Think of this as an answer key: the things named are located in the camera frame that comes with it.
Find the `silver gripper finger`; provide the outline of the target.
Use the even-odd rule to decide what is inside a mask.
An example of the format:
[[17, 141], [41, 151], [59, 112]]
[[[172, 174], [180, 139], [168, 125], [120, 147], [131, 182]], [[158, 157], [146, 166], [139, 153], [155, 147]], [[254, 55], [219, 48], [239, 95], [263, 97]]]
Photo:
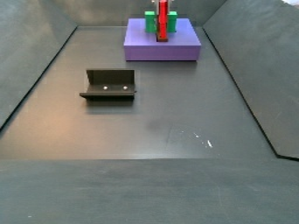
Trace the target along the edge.
[[167, 0], [167, 10], [168, 10], [168, 11], [171, 10], [172, 1], [174, 1], [174, 0]]
[[155, 14], [159, 15], [159, 0], [151, 0], [154, 7], [155, 7]]

